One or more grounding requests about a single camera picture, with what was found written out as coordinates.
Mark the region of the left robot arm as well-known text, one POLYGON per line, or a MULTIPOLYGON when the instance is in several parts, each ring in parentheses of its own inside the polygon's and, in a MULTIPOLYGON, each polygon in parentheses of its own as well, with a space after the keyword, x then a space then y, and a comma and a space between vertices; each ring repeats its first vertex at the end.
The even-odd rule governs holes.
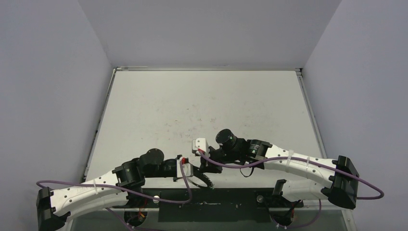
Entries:
POLYGON ((63 189, 51 189, 40 180, 36 207, 38 230, 58 231, 73 219, 84 214, 114 206, 138 207, 144 201, 171 204, 186 204, 192 199, 187 188, 188 199, 171 200, 159 195, 149 195, 142 191, 147 178, 182 179, 193 176, 194 167, 188 158, 178 155, 173 159, 164 159, 159 149, 150 149, 147 153, 126 161, 107 173, 84 183, 51 181, 64 185, 63 189))

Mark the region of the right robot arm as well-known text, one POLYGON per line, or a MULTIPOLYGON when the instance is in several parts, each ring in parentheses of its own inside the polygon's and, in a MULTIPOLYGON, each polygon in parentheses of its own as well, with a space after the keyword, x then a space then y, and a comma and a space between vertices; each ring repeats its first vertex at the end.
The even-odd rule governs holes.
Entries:
POLYGON ((202 172, 221 173, 227 164, 282 171, 302 179, 277 180, 272 193, 277 206, 320 199, 341 208, 356 208, 359 173, 346 156, 324 159, 298 154, 267 141, 238 138, 230 129, 221 130, 216 142, 218 149, 209 146, 205 138, 191 142, 192 153, 201 158, 202 172))

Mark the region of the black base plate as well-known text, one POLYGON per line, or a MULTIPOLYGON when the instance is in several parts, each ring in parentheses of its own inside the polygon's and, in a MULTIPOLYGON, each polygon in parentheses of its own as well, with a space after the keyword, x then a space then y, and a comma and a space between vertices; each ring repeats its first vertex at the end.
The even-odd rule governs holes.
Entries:
POLYGON ((278 216, 289 217, 303 202, 290 202, 273 188, 218 188, 192 189, 192 200, 188 204, 154 203, 151 199, 132 195, 123 205, 130 211, 158 209, 159 222, 270 222, 271 209, 278 216))

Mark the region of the aluminium rail front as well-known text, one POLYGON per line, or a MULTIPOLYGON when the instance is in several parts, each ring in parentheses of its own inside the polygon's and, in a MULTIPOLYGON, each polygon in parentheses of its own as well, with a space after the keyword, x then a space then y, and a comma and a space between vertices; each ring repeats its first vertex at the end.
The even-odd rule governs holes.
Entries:
MULTIPOLYGON (((311 193, 293 194, 289 190, 279 188, 220 188, 192 189, 192 200, 186 208, 200 208, 211 205, 216 208, 232 208, 246 206, 248 208, 290 208, 303 207, 304 200, 328 200, 335 206, 354 209, 356 199, 344 192, 334 189, 323 189, 316 195, 311 193)), ((178 206, 178 201, 189 198, 186 189, 146 189, 147 197, 128 192, 115 193, 93 200, 90 205, 100 203, 102 207, 113 208, 159 208, 161 211, 178 206)))

